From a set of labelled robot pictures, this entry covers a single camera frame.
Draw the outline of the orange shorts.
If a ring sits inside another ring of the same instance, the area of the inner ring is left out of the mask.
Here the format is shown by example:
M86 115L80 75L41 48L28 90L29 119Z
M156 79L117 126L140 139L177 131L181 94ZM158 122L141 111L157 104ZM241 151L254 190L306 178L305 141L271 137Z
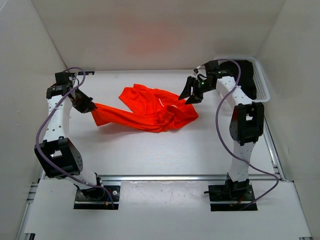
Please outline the orange shorts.
M199 117L192 105L178 97L163 89L135 83L125 87L118 97L130 111L96 103L91 115L98 127L114 123L151 133L178 130Z

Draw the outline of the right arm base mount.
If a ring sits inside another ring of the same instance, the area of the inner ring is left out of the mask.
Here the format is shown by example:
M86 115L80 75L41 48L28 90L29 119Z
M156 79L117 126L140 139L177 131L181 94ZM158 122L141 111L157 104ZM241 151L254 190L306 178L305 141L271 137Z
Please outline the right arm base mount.
M224 184L209 185L203 192L209 196L211 212L257 211L250 180L233 181L227 174Z

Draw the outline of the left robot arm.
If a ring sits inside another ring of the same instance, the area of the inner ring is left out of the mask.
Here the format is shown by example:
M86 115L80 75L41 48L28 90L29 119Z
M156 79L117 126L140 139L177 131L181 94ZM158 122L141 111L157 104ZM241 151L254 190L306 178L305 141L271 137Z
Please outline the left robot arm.
M67 179L93 200L100 200L105 194L102 179L84 168L82 156L69 138L71 109L82 114L97 109L93 98L79 90L81 85L69 69L55 73L55 83L46 91L48 116L36 134L34 152L48 178Z

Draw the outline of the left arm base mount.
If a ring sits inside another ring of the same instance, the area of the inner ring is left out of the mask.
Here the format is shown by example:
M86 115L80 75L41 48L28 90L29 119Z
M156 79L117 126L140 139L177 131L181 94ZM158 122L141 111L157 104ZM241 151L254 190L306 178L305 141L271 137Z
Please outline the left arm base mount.
M80 189L76 186L73 208L75 210L118 210L120 205L120 182L104 182L108 193L100 188Z

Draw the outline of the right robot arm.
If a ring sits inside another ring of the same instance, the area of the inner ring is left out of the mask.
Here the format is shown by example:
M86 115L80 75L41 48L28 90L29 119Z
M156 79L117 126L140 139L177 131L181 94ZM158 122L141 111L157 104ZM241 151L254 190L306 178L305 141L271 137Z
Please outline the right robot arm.
M204 93L216 90L232 108L229 134L233 140L232 163L224 193L238 199L249 189L249 164L254 146L263 134L264 105L256 102L254 67L248 60L211 60L189 76L179 100L187 105L201 103Z

